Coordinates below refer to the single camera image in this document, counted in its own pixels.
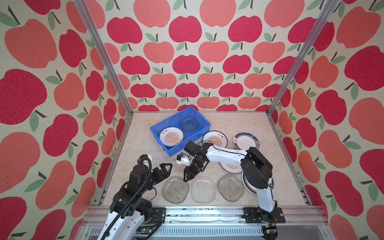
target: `apple print wallpaper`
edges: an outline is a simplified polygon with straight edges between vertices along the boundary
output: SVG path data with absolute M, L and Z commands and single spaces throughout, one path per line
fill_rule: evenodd
M 341 1 L 304 60 L 308 76 L 295 76 L 274 113 L 338 240 L 384 239 L 383 7 Z
M 321 8 L 313 0 L 97 1 L 106 21 L 99 34 L 117 49 L 111 60 L 134 111 L 265 111 Z M 333 24 L 316 51 L 329 33 Z M 308 74 L 303 63 L 297 81 Z
M 0 240 L 72 240 L 126 112 L 73 2 L 0 1 L 0 33 Z

